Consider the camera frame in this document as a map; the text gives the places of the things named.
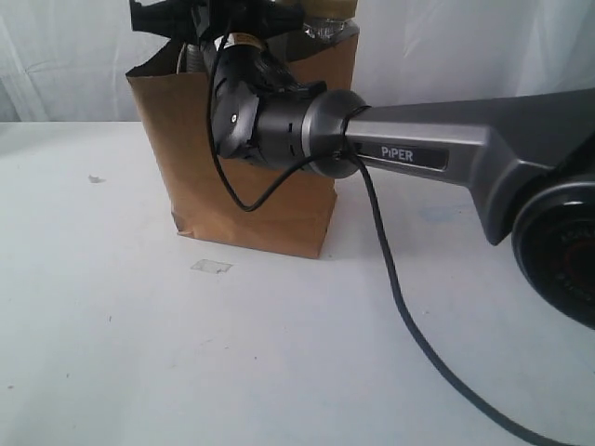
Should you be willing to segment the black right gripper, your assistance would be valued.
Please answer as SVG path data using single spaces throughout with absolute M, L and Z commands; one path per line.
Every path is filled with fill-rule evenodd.
M 323 93 L 324 81 L 301 83 L 273 55 L 269 41 L 305 24 L 296 1 L 157 1 L 129 3 L 132 30 L 195 46 L 218 84 L 243 82 L 255 93 Z

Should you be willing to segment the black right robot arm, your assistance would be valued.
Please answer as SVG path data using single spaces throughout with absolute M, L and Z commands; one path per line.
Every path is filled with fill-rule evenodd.
M 580 89 L 371 107 L 349 89 L 301 82 L 272 38 L 300 31 L 299 4 L 129 5 L 132 29 L 191 44 L 209 76 L 215 161 L 351 176 L 367 165 L 466 188 L 487 241 L 510 239 L 550 305 L 594 324 L 594 92 Z

